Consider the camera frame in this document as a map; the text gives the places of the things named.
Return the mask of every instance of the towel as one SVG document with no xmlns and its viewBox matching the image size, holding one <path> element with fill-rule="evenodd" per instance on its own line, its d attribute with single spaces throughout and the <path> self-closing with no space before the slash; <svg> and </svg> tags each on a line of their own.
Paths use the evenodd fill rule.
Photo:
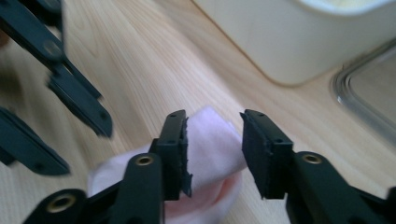
<svg viewBox="0 0 396 224">
<path fill-rule="evenodd" d="M 188 171 L 193 174 L 192 197 L 165 202 L 167 224 L 219 223 L 242 187 L 241 170 L 246 168 L 242 138 L 231 122 L 207 106 L 188 119 Z M 122 180 L 128 160 L 148 152 L 149 145 L 120 154 L 90 172 L 88 195 Z"/>
</svg>

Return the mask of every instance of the white container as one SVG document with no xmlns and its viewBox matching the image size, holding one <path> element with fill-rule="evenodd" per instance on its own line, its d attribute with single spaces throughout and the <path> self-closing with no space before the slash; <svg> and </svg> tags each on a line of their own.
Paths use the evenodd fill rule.
<svg viewBox="0 0 396 224">
<path fill-rule="evenodd" d="M 396 37 L 394 0 L 194 0 L 274 82 L 298 85 Z"/>
</svg>

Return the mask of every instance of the wooden table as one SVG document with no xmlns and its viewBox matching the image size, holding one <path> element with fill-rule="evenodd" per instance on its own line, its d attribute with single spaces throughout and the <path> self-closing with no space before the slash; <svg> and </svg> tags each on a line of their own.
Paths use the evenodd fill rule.
<svg viewBox="0 0 396 224">
<path fill-rule="evenodd" d="M 0 223 L 21 223 L 54 191 L 85 189 L 88 172 L 157 137 L 167 114 L 212 105 L 242 132 L 239 112 L 267 114 L 296 151 L 327 157 L 353 186 L 385 197 L 396 184 L 396 150 L 341 107 L 336 70 L 303 86 L 277 86 L 191 1 L 66 0 L 68 56 L 104 95 L 114 121 L 98 138 L 46 88 L 48 70 L 15 43 L 0 50 L 0 105 L 25 120 L 71 165 L 67 177 L 0 165 Z M 223 223 L 288 223 L 283 201 L 262 201 L 248 171 Z"/>
</svg>

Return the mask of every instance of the metal screw insert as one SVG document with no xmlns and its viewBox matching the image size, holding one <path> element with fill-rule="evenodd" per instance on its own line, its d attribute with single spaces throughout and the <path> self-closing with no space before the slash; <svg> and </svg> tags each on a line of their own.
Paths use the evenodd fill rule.
<svg viewBox="0 0 396 224">
<path fill-rule="evenodd" d="M 59 213 L 71 207 L 76 202 L 76 197 L 72 194 L 63 194 L 52 200 L 47 206 L 49 213 Z"/>
</svg>

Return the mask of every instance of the pink cloth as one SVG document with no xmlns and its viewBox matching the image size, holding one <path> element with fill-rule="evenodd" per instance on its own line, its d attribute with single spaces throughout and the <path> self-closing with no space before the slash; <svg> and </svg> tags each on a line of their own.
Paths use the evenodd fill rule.
<svg viewBox="0 0 396 224">
<path fill-rule="evenodd" d="M 188 119 L 188 171 L 192 197 L 165 203 L 165 223 L 219 223 L 234 203 L 241 187 L 240 171 L 246 167 L 242 139 L 233 125 L 206 107 Z M 149 145 L 118 155 L 90 173 L 88 194 L 122 180 L 127 162 L 147 152 Z"/>
</svg>

